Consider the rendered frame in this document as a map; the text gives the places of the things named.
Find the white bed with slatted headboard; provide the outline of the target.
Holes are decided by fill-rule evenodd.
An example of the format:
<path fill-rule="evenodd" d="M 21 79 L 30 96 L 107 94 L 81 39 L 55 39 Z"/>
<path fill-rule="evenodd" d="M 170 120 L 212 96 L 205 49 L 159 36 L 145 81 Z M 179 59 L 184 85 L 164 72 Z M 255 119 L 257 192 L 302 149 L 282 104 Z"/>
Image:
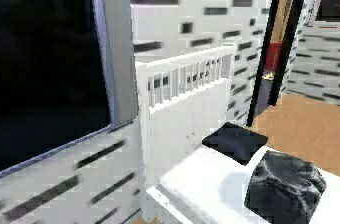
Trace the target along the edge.
<path fill-rule="evenodd" d="M 228 122 L 235 45 L 136 65 L 142 216 L 158 224 L 269 224 L 244 205 L 258 151 L 242 166 L 205 147 Z"/>

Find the flat black pillow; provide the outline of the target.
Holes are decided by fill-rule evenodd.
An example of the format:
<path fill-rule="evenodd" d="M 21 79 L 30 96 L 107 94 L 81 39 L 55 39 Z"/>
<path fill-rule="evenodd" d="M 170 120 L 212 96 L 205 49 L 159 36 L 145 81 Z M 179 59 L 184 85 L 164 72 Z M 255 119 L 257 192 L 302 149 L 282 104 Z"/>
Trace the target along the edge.
<path fill-rule="evenodd" d="M 202 144 L 247 165 L 253 155 L 268 141 L 268 137 L 236 124 L 226 122 L 202 140 Z"/>

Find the black framed doorway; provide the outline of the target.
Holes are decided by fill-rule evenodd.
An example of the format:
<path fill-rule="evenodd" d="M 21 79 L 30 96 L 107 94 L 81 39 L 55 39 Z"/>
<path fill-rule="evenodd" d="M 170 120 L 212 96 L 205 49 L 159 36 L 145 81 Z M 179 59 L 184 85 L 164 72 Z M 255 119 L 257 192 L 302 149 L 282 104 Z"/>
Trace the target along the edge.
<path fill-rule="evenodd" d="M 282 87 L 283 69 L 287 67 L 288 54 L 293 44 L 299 24 L 301 11 L 305 8 L 304 0 L 270 0 L 271 6 L 263 10 L 268 14 L 267 26 L 261 48 L 261 56 L 254 76 L 254 89 L 246 126 L 251 127 L 254 119 L 269 106 L 275 106 Z M 281 42 L 279 60 L 274 71 L 265 69 L 266 55 L 271 43 Z"/>

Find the red object beyond doorway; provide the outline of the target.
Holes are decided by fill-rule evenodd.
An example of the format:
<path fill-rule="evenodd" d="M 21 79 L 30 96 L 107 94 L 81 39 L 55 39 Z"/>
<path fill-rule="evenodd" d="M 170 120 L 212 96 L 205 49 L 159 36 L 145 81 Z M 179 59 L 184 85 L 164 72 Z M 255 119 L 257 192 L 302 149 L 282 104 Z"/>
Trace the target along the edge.
<path fill-rule="evenodd" d="M 281 42 L 271 43 L 269 45 L 267 55 L 266 55 L 266 63 L 265 63 L 266 70 L 268 71 L 275 70 L 278 60 L 279 60 L 281 46 L 282 46 Z"/>

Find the crumpled dark grey pillow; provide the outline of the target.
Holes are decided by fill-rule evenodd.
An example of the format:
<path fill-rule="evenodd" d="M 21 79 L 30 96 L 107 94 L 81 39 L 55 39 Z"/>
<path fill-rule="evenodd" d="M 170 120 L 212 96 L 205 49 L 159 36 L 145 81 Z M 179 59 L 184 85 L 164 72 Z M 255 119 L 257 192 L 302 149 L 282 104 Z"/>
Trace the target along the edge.
<path fill-rule="evenodd" d="M 252 173 L 244 206 L 270 224 L 309 224 L 326 188 L 313 163 L 268 150 Z"/>

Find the black television set grey frame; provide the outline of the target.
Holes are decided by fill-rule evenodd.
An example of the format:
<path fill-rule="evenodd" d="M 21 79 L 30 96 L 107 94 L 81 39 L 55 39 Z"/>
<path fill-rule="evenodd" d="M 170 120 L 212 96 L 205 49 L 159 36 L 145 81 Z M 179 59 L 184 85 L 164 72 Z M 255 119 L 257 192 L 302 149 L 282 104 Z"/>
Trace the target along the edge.
<path fill-rule="evenodd" d="M 130 0 L 0 0 L 0 179 L 137 114 Z"/>

